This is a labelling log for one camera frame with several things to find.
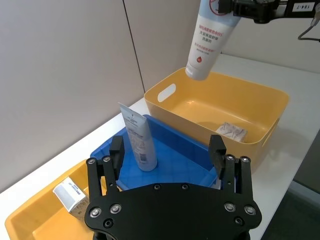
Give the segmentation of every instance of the black mount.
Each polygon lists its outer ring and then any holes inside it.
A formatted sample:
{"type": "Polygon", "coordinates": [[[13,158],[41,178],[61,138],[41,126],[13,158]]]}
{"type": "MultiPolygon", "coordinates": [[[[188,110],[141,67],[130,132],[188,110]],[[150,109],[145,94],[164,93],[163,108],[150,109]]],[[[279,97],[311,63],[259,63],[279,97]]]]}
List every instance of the black mount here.
{"type": "Polygon", "coordinates": [[[249,240],[249,230],[262,219],[253,200],[251,160],[226,155],[219,135],[209,144],[212,164],[221,189],[190,183],[155,183],[119,191],[125,149],[122,136],[115,136],[110,156],[89,158],[90,204],[86,225],[94,240],[249,240]],[[106,176],[106,195],[101,177],[106,176]]]}
{"type": "Polygon", "coordinates": [[[271,20],[280,18],[313,18],[318,3],[320,0],[219,0],[218,12],[219,14],[233,12],[234,16],[253,19],[256,24],[267,24],[271,20]],[[310,7],[306,3],[314,3],[312,9],[306,11],[296,9],[310,7]]]}

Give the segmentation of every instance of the small cardboard box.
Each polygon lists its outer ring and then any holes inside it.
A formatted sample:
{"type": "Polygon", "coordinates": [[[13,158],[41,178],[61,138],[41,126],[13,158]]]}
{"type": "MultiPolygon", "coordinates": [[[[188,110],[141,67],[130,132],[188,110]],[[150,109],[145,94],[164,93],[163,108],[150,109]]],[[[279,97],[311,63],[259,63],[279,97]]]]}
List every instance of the small cardboard box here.
{"type": "Polygon", "coordinates": [[[67,177],[59,183],[53,189],[53,193],[57,196],[68,213],[79,220],[84,220],[89,205],[89,199],[70,177],[67,177]]]}

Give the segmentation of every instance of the tube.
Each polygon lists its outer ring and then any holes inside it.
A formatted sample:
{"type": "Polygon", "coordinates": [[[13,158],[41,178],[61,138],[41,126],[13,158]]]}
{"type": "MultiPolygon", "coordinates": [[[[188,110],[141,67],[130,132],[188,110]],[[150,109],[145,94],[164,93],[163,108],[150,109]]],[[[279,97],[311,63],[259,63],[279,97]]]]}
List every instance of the tube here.
{"type": "Polygon", "coordinates": [[[147,118],[119,104],[136,163],[142,171],[149,172],[158,161],[147,118]]]}
{"type": "Polygon", "coordinates": [[[201,0],[185,73],[205,80],[222,47],[240,20],[233,13],[218,13],[219,0],[201,0]]]}

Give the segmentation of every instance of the yellow bin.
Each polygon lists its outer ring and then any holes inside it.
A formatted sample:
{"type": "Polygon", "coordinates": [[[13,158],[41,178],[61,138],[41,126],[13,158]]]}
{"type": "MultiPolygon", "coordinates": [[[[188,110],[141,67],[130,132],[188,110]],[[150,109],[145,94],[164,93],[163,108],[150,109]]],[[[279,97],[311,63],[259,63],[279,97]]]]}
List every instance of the yellow bin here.
{"type": "MultiPolygon", "coordinates": [[[[11,240],[92,240],[93,232],[83,221],[69,214],[56,195],[54,187],[66,177],[88,194],[86,161],[82,161],[36,195],[31,197],[5,221],[11,240]]],[[[102,192],[106,192],[105,178],[101,178],[102,192]]]]}
{"type": "Polygon", "coordinates": [[[149,89],[144,98],[153,117],[205,145],[224,122],[246,129],[244,142],[222,138],[227,152],[250,157],[253,169],[289,101],[281,90],[215,72],[196,81],[185,68],[149,89]]]}

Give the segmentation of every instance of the white table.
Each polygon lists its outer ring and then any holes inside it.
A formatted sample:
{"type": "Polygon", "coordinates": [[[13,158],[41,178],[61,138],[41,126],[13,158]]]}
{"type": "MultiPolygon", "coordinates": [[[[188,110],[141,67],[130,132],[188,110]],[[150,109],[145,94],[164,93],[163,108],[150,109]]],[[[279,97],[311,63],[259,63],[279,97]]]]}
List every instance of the white table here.
{"type": "MultiPolygon", "coordinates": [[[[290,102],[279,121],[262,164],[252,175],[253,198],[262,222],[250,231],[259,240],[286,193],[320,127],[320,74],[221,55],[213,71],[284,90],[290,102]]],[[[144,99],[131,108],[149,114],[144,99]]],[[[105,140],[125,126],[120,114],[0,194],[0,239],[8,240],[6,218],[66,170],[88,158],[105,140]]]]}

